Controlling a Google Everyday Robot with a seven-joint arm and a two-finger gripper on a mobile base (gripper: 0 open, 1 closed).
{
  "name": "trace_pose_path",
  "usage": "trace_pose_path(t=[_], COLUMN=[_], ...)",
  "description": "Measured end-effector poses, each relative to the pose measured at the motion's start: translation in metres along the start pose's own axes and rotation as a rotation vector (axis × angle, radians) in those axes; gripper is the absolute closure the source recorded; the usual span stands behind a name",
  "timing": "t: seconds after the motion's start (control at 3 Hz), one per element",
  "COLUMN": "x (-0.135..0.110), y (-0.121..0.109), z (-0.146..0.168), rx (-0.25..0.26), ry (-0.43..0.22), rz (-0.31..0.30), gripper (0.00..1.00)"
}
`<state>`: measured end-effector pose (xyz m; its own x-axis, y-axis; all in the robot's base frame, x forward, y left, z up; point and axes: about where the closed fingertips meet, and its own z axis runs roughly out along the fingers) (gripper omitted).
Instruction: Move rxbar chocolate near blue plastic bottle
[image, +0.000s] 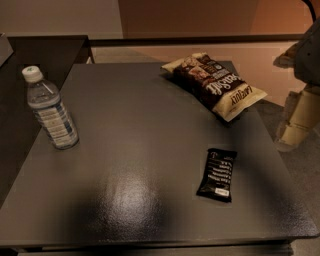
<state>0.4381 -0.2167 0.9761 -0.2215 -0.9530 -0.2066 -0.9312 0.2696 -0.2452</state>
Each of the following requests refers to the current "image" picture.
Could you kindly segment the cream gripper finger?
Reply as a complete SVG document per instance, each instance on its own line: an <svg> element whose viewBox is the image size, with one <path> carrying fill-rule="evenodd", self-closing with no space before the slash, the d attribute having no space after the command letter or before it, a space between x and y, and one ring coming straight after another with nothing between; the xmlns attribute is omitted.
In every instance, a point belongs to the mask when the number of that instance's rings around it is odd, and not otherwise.
<svg viewBox="0 0 320 256"><path fill-rule="evenodd" d="M319 122L320 87L307 84L299 93L290 92L276 132L276 148L280 152L297 148Z"/></svg>

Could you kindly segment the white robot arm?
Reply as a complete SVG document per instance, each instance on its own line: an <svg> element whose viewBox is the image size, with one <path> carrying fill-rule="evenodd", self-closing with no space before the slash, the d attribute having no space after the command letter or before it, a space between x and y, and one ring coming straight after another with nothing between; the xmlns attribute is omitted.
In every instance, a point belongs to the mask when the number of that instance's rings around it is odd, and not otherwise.
<svg viewBox="0 0 320 256"><path fill-rule="evenodd" d="M289 152L297 148L320 123L320 18L301 40L274 60L274 65L292 68L294 77L305 83L299 93L289 92L276 132L277 149Z"/></svg>

